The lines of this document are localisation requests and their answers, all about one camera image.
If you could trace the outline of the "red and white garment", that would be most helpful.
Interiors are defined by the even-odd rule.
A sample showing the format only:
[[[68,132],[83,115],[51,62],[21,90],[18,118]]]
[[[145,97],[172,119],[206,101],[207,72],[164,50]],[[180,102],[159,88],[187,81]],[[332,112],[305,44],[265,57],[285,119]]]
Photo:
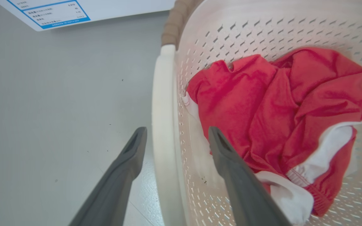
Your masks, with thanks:
[[[205,138],[218,127],[294,226],[322,217],[338,195],[362,124],[362,66],[324,48],[269,62],[214,62],[182,101]]]

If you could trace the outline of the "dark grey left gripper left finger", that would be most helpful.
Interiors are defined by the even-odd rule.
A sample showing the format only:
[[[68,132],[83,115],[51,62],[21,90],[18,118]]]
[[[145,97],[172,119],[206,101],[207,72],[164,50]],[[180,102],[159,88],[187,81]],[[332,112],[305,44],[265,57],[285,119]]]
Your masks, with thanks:
[[[132,182],[142,170],[146,142],[147,128],[139,127],[69,226],[123,226]]]

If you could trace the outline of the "white perforated plastic laundry basket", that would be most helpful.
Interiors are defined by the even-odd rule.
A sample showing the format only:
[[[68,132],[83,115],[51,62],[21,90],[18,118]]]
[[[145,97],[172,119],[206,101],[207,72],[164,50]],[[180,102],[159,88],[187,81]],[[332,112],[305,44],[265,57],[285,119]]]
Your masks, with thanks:
[[[362,66],[362,0],[177,0],[162,34],[152,95],[156,181],[165,226],[235,226],[227,188],[201,126],[183,103],[187,83],[217,60],[273,61],[299,47],[330,48]],[[362,226],[362,124],[342,189],[305,226]]]

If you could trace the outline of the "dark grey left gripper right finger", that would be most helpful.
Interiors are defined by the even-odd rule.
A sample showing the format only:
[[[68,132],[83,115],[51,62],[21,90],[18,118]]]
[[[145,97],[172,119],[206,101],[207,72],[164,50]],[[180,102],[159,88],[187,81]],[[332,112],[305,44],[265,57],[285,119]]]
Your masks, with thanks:
[[[221,130],[210,127],[208,138],[215,167],[225,181],[236,226],[292,226]]]

